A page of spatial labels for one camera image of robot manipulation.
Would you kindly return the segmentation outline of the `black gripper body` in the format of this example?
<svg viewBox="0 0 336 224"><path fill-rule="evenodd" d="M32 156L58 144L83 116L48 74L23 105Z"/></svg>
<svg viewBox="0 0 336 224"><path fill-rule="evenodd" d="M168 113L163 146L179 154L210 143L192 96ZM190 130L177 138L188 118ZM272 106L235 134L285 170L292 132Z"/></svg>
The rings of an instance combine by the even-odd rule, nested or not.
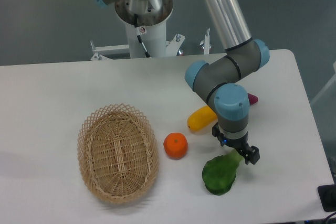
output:
<svg viewBox="0 0 336 224"><path fill-rule="evenodd" d="M248 156L251 153L251 147L248 145L248 125L239 132L229 132L223 130L219 123L212 127L212 136L217 138L221 146L234 148L242 156Z"/></svg>

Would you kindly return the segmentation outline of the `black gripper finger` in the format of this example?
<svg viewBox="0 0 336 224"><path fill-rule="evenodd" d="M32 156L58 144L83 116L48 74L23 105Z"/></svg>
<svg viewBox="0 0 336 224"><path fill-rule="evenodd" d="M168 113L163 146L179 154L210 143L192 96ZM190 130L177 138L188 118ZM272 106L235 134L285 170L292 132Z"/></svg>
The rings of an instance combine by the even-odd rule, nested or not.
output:
<svg viewBox="0 0 336 224"><path fill-rule="evenodd" d="M255 165L260 159L259 148L245 145L237 149L238 153L245 159L245 164Z"/></svg>

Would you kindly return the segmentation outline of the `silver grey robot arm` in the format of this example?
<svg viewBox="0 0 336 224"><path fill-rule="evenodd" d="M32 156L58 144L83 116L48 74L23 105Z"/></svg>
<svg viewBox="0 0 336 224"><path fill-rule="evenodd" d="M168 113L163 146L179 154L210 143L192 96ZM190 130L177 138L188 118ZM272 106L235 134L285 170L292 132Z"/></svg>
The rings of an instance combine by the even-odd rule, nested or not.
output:
<svg viewBox="0 0 336 224"><path fill-rule="evenodd" d="M131 58L168 56L166 20L172 0L95 0L113 4L124 22ZM255 164L259 149L248 145L249 99L238 81L263 67L270 58L268 47L253 39L237 0L205 0L225 49L214 63L197 61L185 72L189 87L215 112L212 134L221 145L234 148L246 164Z"/></svg>

